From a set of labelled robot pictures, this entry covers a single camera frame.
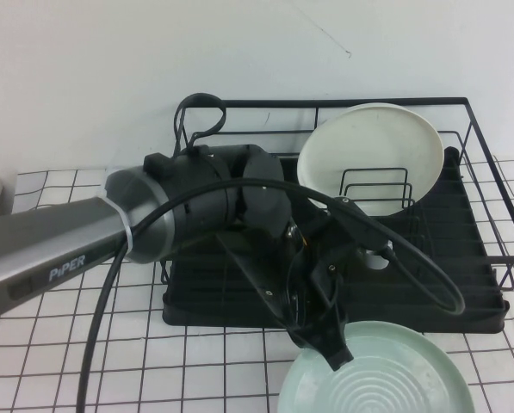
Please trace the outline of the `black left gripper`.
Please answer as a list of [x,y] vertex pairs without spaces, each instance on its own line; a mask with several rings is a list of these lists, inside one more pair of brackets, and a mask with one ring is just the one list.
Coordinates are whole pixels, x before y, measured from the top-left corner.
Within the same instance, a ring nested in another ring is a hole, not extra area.
[[293,343],[316,350],[332,371],[354,359],[338,305],[342,276],[326,258],[339,229],[328,215],[309,226],[298,226],[287,215],[240,220],[216,235]]

